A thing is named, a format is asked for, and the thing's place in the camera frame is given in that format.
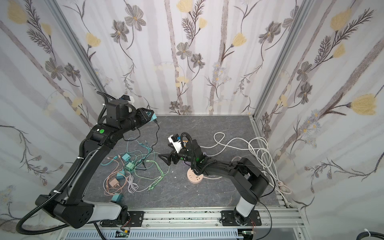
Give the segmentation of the pink round power strip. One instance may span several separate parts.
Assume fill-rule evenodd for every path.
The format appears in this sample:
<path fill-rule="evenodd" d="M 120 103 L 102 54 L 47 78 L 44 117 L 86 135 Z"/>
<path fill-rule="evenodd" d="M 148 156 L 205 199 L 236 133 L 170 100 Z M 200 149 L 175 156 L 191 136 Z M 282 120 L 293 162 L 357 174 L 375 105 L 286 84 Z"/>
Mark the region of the pink round power strip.
<path fill-rule="evenodd" d="M 196 175 L 195 172 L 191 168 L 189 168 L 187 171 L 187 179 L 189 180 L 190 183 L 196 185 L 203 181 L 204 175 L 203 174 Z"/>

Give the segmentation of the teal USB charger plug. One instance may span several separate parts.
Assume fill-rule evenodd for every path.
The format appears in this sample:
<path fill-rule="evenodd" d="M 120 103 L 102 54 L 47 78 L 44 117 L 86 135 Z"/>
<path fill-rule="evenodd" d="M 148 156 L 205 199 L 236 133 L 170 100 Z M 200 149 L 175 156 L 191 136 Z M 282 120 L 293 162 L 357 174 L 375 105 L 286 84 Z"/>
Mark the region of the teal USB charger plug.
<path fill-rule="evenodd" d="M 128 171 L 128 172 L 131 172 L 135 169 L 135 164 L 134 163 L 127 163 L 126 166 L 125 166 L 125 170 Z"/>

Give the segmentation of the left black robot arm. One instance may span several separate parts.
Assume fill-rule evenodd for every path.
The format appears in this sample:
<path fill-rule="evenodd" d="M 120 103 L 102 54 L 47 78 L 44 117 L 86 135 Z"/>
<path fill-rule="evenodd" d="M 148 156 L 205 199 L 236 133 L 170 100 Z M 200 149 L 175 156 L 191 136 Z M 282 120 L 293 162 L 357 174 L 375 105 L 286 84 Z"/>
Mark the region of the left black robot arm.
<path fill-rule="evenodd" d="M 155 112 L 135 108 L 127 95 L 111 101 L 108 97 L 104 99 L 98 122 L 80 143 L 77 159 L 59 184 L 48 195 L 40 195 L 36 207 L 19 220 L 16 225 L 19 234 L 42 235 L 67 227 L 79 229 L 102 221 L 123 226 L 130 220 L 127 206 L 114 202 L 87 202 L 83 200 L 84 193 L 100 163 L 124 134 L 149 123 Z M 24 223 L 40 210 L 61 221 L 62 225 L 44 230 L 25 229 Z"/>

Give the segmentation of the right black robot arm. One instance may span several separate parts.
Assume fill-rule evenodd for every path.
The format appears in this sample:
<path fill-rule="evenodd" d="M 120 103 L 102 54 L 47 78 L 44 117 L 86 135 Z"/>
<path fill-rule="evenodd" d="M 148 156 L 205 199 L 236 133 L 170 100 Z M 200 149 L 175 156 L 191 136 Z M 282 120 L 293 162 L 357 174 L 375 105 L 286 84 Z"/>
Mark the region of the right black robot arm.
<path fill-rule="evenodd" d="M 188 133 L 171 135 L 168 146 L 169 154 L 160 154 L 168 166 L 180 161 L 189 162 L 195 175 L 220 176 L 231 180 L 241 198 L 233 211 L 234 222 L 246 225 L 251 220 L 251 213 L 259 202 L 270 181 L 249 159 L 223 162 L 203 153 L 202 147 Z"/>

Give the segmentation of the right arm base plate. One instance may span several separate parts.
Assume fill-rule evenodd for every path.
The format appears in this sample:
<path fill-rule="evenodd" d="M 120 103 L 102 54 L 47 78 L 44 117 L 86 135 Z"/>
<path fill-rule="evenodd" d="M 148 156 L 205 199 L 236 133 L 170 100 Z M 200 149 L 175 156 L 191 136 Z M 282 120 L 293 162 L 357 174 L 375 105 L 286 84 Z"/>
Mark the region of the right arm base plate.
<path fill-rule="evenodd" d="M 253 210 L 248 217 L 242 216 L 235 210 L 221 211 L 219 222 L 224 227 L 258 227 L 262 225 L 260 213 L 256 210 Z"/>

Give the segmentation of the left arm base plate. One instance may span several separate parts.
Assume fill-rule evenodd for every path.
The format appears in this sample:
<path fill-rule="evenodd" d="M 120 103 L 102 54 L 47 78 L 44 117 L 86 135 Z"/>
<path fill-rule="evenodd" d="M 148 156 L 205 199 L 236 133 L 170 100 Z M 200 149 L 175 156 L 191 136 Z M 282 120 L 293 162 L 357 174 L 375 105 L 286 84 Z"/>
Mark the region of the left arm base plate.
<path fill-rule="evenodd" d="M 144 211 L 123 210 L 116 220 L 102 220 L 101 227 L 141 227 L 144 220 Z"/>

